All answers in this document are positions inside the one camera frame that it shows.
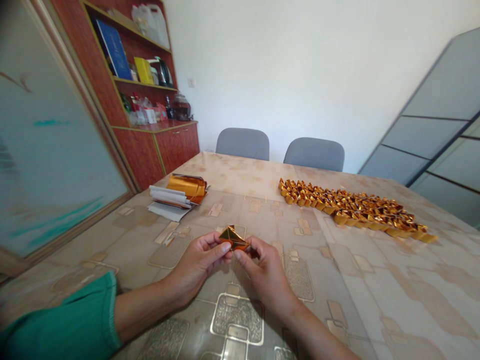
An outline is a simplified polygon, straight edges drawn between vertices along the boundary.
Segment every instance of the stack of paper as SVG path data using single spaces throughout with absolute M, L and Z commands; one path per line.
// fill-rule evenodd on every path
M 148 210 L 174 222 L 179 222 L 195 205 L 200 205 L 208 184 L 200 176 L 172 174 L 166 188 L 150 186 L 153 201 Z
M 174 222 L 179 222 L 191 209 L 192 204 L 185 192 L 150 185 L 153 201 L 148 210 Z

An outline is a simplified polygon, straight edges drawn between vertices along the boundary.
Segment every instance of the green sleeve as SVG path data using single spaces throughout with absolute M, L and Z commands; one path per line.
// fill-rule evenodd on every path
M 117 281 L 111 271 L 58 307 L 28 313 L 0 336 L 2 359 L 108 359 L 121 346 L 114 325 Z

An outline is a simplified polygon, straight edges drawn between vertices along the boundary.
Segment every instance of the hand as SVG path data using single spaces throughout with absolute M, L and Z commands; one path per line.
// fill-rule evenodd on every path
M 220 242 L 220 233 L 210 232 L 193 240 L 178 264 L 163 279 L 171 290 L 175 307 L 181 308 L 199 292 L 212 269 L 232 261 L 229 242 Z
M 258 237 L 246 239 L 246 251 L 235 250 L 235 257 L 253 283 L 260 300 L 275 315 L 286 319 L 300 306 L 300 300 L 290 288 L 278 250 Z M 258 257 L 258 265 L 252 260 Z

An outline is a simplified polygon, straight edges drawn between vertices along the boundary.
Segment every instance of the blue book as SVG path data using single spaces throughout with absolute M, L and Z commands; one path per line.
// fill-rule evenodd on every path
M 125 56 L 124 46 L 119 32 L 103 21 L 96 20 L 98 35 L 101 37 L 100 44 L 113 75 L 120 79 L 132 80 L 129 62 Z

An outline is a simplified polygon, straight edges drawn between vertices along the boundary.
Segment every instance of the person's right hand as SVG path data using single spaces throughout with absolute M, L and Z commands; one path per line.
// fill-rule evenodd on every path
M 290 288 L 278 250 L 255 236 L 246 239 L 250 243 L 245 251 L 234 254 L 250 277 L 262 303 L 281 319 L 292 315 L 300 306 L 300 300 Z M 258 257 L 258 265 L 252 257 Z

